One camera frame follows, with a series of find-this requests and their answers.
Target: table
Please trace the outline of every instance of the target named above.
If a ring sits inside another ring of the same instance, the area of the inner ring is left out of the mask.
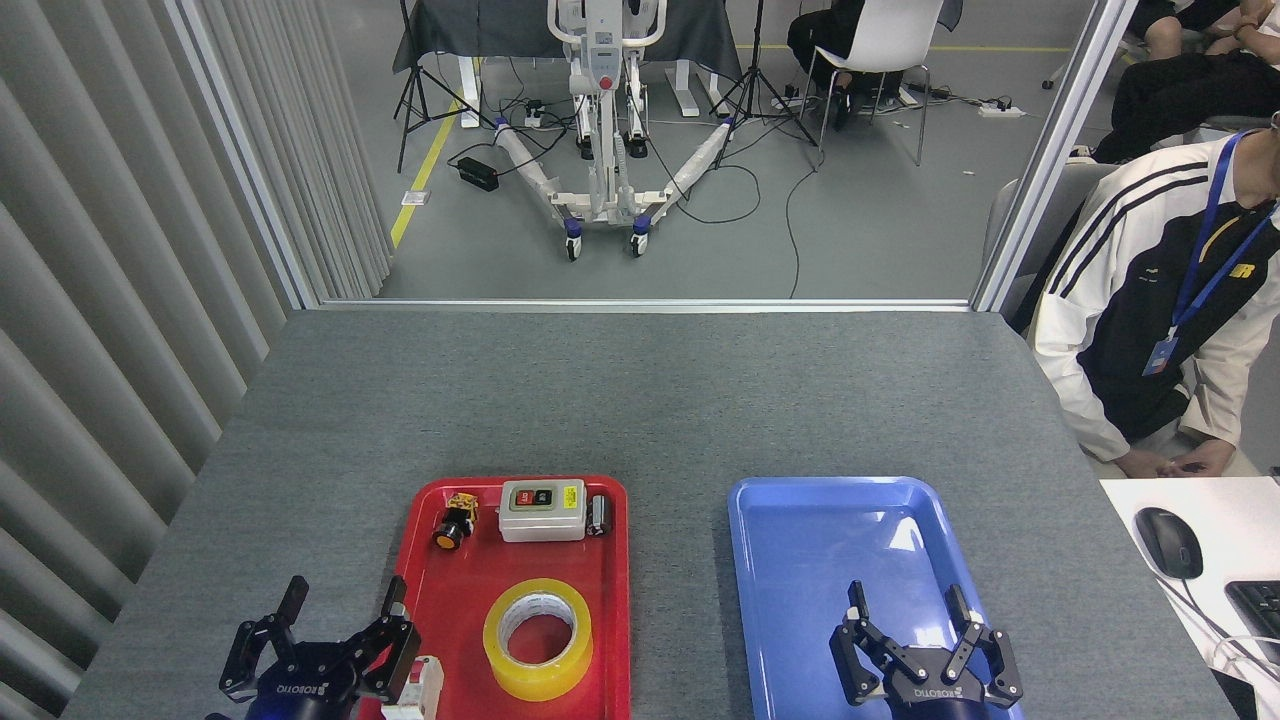
[[[1134,515],[1143,507],[1162,507],[1181,518],[1196,533],[1204,560],[1204,571],[1187,580],[1172,580],[1179,593],[1189,593],[1199,609],[1233,635],[1248,635],[1249,629],[1233,607],[1224,588],[1231,580],[1274,580],[1280,578],[1280,546],[1275,530],[1280,527],[1280,484],[1271,477],[1105,479],[1102,487],[1120,521],[1129,528],[1139,548]],[[1220,637],[1198,615],[1165,589],[1192,643],[1204,664],[1253,685],[1258,720],[1280,717],[1280,688],[1248,661],[1228,662],[1239,655],[1231,648],[1215,653]],[[1265,657],[1253,641],[1240,641],[1257,657]]]
[[[547,29],[547,4],[538,0],[417,0],[410,10],[412,36],[401,37],[392,72],[411,68],[426,53],[458,55],[462,97],[476,106],[479,81],[472,58],[563,58],[563,44]],[[672,88],[682,114],[698,114],[689,91],[690,63],[712,73],[708,92],[717,101],[714,78],[736,79],[742,69],[733,33],[730,31],[724,0],[678,0],[667,10],[667,31],[645,49],[645,60],[675,60],[677,70]],[[472,113],[463,115],[463,127],[477,127]]]
[[[726,497],[788,475],[938,491],[1029,719],[1230,716],[995,314],[320,310],[291,316],[63,717],[242,714],[227,650],[291,575],[297,638],[346,638],[419,488],[517,473],[627,488],[636,720],[751,716]]]

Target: robotiq logo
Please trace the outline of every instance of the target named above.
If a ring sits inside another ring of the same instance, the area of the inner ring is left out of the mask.
[[[319,694],[329,692],[329,683],[321,685],[275,685],[278,694]]]
[[[959,697],[961,700],[964,698],[964,688],[956,688],[954,691],[934,691],[934,689],[913,688],[911,692],[915,693],[915,697],[931,697],[931,698],[932,697]]]

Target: white electrical component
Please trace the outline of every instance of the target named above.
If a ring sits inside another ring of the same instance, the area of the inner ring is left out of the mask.
[[[1019,110],[1018,108],[1014,108],[1012,105],[1010,105],[1005,110],[1001,110],[995,105],[984,104],[980,108],[978,108],[978,114],[982,115],[983,118],[1021,118],[1027,113]]]
[[[507,480],[498,506],[498,532],[507,542],[582,539],[586,505],[586,486],[580,479]]]
[[[416,657],[399,702],[383,706],[384,720],[435,720],[443,688],[444,667],[440,659],[434,655]]]

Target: id badge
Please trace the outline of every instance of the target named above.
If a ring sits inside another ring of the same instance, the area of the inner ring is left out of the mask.
[[[1147,360],[1147,366],[1142,370],[1142,377],[1157,375],[1165,372],[1169,366],[1169,359],[1174,356],[1174,348],[1178,347],[1176,337],[1167,337],[1156,343],[1156,347],[1151,351],[1151,357]]]

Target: red tray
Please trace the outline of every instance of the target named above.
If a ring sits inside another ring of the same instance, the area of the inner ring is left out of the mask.
[[[589,497],[604,495],[609,500],[608,534],[576,542],[503,542],[497,515],[502,483],[558,477],[444,478],[413,498],[396,571],[408,584],[404,605],[422,635],[419,655],[434,655],[444,667],[438,720],[630,720],[627,496],[613,478],[570,477],[586,483]],[[471,537],[457,550],[445,551],[436,547],[431,533],[456,492],[475,495],[480,511]],[[498,687],[481,643],[493,602],[513,584],[532,578],[568,583],[582,594],[591,615],[594,647],[586,675],[572,691],[547,702],[517,700]],[[379,720],[378,707],[376,701],[364,701],[360,720]]]

